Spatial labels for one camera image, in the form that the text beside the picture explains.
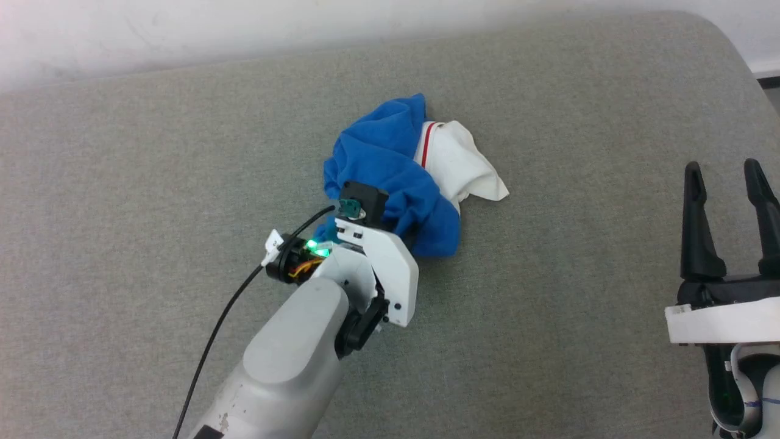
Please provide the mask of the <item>blue and white garment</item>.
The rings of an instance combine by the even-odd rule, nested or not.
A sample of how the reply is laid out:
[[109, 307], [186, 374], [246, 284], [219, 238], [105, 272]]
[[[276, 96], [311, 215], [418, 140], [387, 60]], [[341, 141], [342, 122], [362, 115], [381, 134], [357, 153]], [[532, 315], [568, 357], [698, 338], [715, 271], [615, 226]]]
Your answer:
[[414, 236], [417, 258], [456, 254], [463, 200], [509, 194], [462, 123], [427, 118], [422, 94], [384, 102], [340, 133], [324, 161], [326, 197], [337, 199], [349, 181], [387, 192], [382, 222]]

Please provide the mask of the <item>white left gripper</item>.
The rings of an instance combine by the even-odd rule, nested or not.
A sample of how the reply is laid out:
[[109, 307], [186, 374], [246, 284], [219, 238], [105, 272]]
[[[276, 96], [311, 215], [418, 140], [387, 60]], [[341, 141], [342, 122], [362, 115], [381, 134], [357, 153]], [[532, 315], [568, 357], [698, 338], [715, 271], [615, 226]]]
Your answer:
[[340, 244], [314, 272], [344, 289], [349, 305], [368, 309], [382, 294], [388, 301], [388, 321], [408, 327], [417, 303], [420, 270], [402, 240], [390, 232], [336, 219]]

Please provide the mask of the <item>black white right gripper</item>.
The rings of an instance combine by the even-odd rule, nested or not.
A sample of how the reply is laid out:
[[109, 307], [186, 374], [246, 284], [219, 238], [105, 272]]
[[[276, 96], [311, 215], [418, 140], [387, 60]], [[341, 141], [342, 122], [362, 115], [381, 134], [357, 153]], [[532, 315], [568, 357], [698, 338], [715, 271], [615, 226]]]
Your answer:
[[760, 162], [743, 166], [746, 191], [757, 212], [762, 248], [759, 273], [727, 277], [714, 248], [698, 162], [686, 164], [680, 276], [676, 303], [665, 308], [672, 344], [780, 343], [780, 201]]

